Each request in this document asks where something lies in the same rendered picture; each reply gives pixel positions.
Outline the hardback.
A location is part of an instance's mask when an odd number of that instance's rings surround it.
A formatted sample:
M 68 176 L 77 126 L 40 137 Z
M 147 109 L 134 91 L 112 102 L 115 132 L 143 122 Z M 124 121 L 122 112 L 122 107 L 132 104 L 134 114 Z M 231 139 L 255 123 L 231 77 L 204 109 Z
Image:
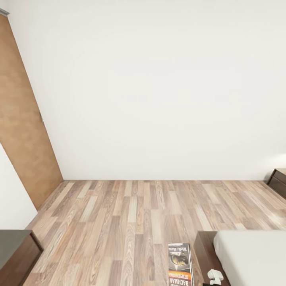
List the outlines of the hardback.
M 189 243 L 168 244 L 168 286 L 195 286 Z

